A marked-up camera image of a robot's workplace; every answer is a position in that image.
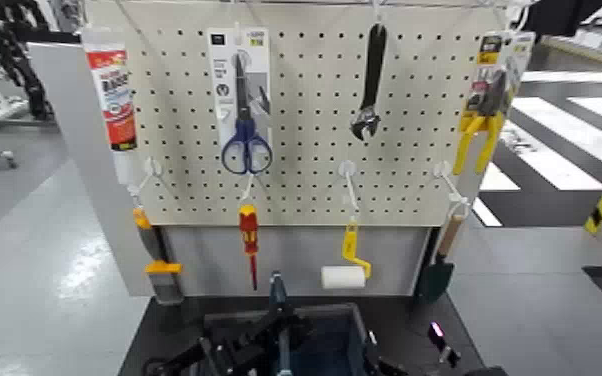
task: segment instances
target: wooden handle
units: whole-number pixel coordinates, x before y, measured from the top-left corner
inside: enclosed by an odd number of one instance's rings
[[[439,256],[448,256],[448,252],[450,252],[450,246],[453,245],[453,240],[455,240],[455,236],[457,235],[457,231],[460,229],[462,221],[464,221],[464,218],[461,215],[453,215],[450,218],[450,222],[448,222],[448,228],[446,229],[445,234],[443,234],[441,244],[439,244],[439,249],[437,251]]]

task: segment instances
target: black table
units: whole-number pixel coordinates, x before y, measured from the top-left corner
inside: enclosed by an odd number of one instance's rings
[[[439,356],[427,339],[430,321],[443,327],[448,343],[462,354],[459,367],[450,370],[444,366],[441,375],[464,375],[484,367],[446,295],[432,305],[413,308],[410,297],[290,297],[289,301],[297,307],[357,304],[366,329],[376,335],[380,354],[402,364],[412,376],[434,369]],[[265,310],[267,307],[268,298],[263,297],[187,298],[179,307],[163,307],[151,299],[119,375],[140,376],[148,358],[169,358],[194,344],[201,334],[205,314]]]

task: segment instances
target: pliers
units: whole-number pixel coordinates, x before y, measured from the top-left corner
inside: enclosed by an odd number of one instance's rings
[[[462,139],[457,148],[457,157],[453,174],[459,175],[464,169],[464,162],[467,159],[469,144],[473,140],[476,132],[487,131],[488,140],[485,142],[481,154],[476,161],[476,173],[482,174],[490,161],[492,150],[497,144],[499,133],[504,126],[504,114],[506,112],[506,102],[508,98],[506,92],[506,72],[503,69],[496,71],[492,76],[492,83],[488,90],[478,103],[476,113],[467,116],[467,112],[460,121],[460,132]]]

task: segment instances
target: pegboard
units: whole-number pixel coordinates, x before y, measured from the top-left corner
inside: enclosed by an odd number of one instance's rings
[[[455,158],[460,109],[479,40],[498,27],[493,9],[383,6],[388,42],[377,102],[379,130],[367,142],[349,130],[361,102],[365,5],[218,2],[89,4],[96,25],[126,32],[142,155],[164,167],[142,202],[154,224],[235,225],[247,177],[232,175],[221,149],[207,40],[210,27],[265,26],[271,43],[271,168],[251,196],[262,225],[344,225],[352,209],[341,161],[353,182],[360,223],[438,226],[448,188],[436,163]]]

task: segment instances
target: caulk tube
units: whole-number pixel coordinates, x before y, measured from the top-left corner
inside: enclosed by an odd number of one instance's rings
[[[117,180],[132,196],[138,197],[145,173],[135,137],[135,107],[128,84],[124,35],[106,28],[85,28],[82,43],[105,121]],[[177,276],[182,265],[169,262],[161,229],[151,224],[143,208],[135,208],[133,215],[140,239],[154,259],[145,272],[152,282],[156,301],[161,305],[180,304],[184,295]]]
[[[82,30],[82,42],[98,93],[117,180],[132,194],[137,194],[145,173],[138,156],[124,34],[108,28],[87,27]]]

